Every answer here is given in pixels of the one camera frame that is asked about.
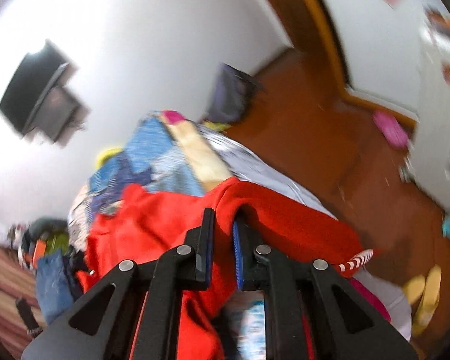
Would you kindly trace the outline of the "grey purple backpack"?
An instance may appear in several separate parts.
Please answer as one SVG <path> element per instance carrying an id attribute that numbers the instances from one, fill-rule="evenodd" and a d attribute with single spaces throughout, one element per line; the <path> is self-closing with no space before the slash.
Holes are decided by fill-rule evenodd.
<path id="1" fill-rule="evenodd" d="M 255 77 L 223 63 L 215 80 L 205 119 L 221 124 L 238 121 L 245 113 L 250 99 L 263 89 Z"/>

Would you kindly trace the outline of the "black wall television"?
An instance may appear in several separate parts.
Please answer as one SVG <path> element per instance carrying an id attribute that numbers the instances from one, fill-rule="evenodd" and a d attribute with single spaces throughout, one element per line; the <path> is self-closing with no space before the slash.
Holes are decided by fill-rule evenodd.
<path id="1" fill-rule="evenodd" d="M 60 80 L 69 62 L 46 41 L 41 50 L 27 53 L 18 65 L 0 102 L 0 113 L 13 129 L 25 136 L 51 88 Z"/>

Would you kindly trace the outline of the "red fleece pullover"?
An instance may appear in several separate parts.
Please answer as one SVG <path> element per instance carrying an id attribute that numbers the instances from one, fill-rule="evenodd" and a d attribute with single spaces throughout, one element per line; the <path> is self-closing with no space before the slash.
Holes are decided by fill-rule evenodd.
<path id="1" fill-rule="evenodd" d="M 202 197 L 150 193 L 130 184 L 119 210 L 99 214 L 91 226 L 85 260 L 93 272 L 78 275 L 83 290 L 124 259 L 147 263 L 181 244 L 187 230 L 201 224 L 206 208 L 215 212 L 211 285 L 204 292 L 184 294 L 179 359 L 224 358 L 211 320 L 236 290 L 232 225 L 238 212 L 270 246 L 304 263 L 322 258 L 345 278 L 371 255 L 350 226 L 259 184 L 231 177 Z"/>

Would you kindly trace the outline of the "blue denim jeans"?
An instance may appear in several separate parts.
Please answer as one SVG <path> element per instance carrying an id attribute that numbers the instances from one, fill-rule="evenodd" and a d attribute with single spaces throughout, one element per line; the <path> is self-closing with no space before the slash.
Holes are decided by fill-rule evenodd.
<path id="1" fill-rule="evenodd" d="M 60 251 L 40 258 L 36 270 L 35 295 L 47 325 L 75 302 L 68 258 Z"/>

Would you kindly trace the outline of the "yellow slippers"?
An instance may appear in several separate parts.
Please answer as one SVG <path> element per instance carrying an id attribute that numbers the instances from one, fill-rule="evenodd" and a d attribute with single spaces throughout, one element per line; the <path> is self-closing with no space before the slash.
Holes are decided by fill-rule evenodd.
<path id="1" fill-rule="evenodd" d="M 410 306 L 418 302 L 412 319 L 411 333 L 420 336 L 430 324 L 438 307 L 441 289 L 441 267 L 433 266 L 427 276 L 417 275 L 402 286 Z"/>

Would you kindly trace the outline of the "yellow object behind bed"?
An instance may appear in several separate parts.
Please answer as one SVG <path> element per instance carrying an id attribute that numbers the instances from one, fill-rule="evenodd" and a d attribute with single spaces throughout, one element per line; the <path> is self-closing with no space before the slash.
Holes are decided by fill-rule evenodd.
<path id="1" fill-rule="evenodd" d="M 95 163 L 94 163 L 95 169 L 96 170 L 100 169 L 102 166 L 104 166 L 106 164 L 107 161 L 109 161 L 111 158 L 113 158 L 115 155 L 117 155 L 121 152 L 122 152 L 121 147 L 112 147 L 112 148 L 101 150 L 95 159 Z"/>

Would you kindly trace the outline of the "cluttered pile beside bed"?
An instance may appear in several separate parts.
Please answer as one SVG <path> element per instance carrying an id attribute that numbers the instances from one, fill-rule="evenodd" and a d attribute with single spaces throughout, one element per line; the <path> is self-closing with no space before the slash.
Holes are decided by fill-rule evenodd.
<path id="1" fill-rule="evenodd" d="M 69 249 L 70 234 L 67 221 L 53 217 L 40 217 L 29 223 L 13 224 L 5 245 L 17 252 L 21 268 L 34 271 L 40 258 L 57 251 L 65 254 Z"/>

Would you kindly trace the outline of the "blue patchwork bedspread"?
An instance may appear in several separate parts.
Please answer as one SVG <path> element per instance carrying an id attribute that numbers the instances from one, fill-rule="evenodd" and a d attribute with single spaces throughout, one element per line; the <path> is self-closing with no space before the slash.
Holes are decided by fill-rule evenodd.
<path id="1" fill-rule="evenodd" d="M 82 187 L 69 213 L 70 243 L 85 254 L 95 218 L 114 215 L 128 185 L 137 184 L 150 193 L 202 197 L 231 177 L 271 189 L 336 219 L 307 189 L 265 164 L 243 145 L 178 113 L 163 111 L 143 119 L 122 152 L 96 170 Z M 402 300 L 403 292 L 366 273 L 364 263 L 347 279 L 398 328 L 398 316 L 385 299 L 394 296 Z"/>

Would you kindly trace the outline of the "white cabinet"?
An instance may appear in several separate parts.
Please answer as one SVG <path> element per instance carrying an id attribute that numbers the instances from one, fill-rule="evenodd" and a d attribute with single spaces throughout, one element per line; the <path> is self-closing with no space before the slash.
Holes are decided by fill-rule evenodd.
<path id="1" fill-rule="evenodd" d="M 418 124 L 399 174 L 450 211 L 450 37 L 420 32 Z"/>

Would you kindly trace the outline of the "pink shoe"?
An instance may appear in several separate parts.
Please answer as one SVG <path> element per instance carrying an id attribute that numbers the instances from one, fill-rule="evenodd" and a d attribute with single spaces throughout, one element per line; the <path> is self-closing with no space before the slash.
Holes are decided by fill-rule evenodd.
<path id="1" fill-rule="evenodd" d="M 398 150 L 405 150 L 407 148 L 409 136 L 392 115 L 382 111 L 376 111 L 373 113 L 372 119 L 391 147 Z"/>

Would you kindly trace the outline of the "brown wooden door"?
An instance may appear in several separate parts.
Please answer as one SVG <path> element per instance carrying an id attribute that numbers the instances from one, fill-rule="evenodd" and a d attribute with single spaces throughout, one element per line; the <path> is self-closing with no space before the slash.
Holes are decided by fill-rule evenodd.
<path id="1" fill-rule="evenodd" d="M 268 0 L 292 45 L 325 57 L 335 86 L 345 95 L 348 68 L 337 30 L 323 0 Z"/>

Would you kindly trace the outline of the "striped curtain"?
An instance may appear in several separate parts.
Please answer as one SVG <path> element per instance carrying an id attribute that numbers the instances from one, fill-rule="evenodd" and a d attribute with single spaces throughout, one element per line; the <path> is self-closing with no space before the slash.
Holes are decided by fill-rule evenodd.
<path id="1" fill-rule="evenodd" d="M 35 278 L 0 247 L 0 341 L 13 358 L 20 359 L 32 338 L 19 316 L 16 300 L 26 299 L 34 318 L 44 328 L 46 322 L 35 299 Z"/>

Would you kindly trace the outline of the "dark wall mounted panel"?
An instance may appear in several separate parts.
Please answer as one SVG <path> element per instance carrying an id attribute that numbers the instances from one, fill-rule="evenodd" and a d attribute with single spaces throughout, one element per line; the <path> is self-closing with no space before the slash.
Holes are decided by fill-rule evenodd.
<path id="1" fill-rule="evenodd" d="M 32 122 L 33 132 L 42 133 L 51 144 L 65 147 L 72 136 L 85 130 L 90 108 L 68 88 L 54 86 Z"/>

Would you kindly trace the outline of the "black garment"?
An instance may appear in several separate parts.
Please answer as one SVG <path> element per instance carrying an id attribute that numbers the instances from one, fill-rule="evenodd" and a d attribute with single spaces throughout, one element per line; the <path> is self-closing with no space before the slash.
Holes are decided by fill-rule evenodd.
<path id="1" fill-rule="evenodd" d="M 68 284 L 71 296 L 76 301 L 83 294 L 83 287 L 79 281 L 79 273 L 88 275 L 90 270 L 85 262 L 85 254 L 82 250 L 77 250 L 70 245 L 62 256 L 65 268 L 65 279 Z"/>

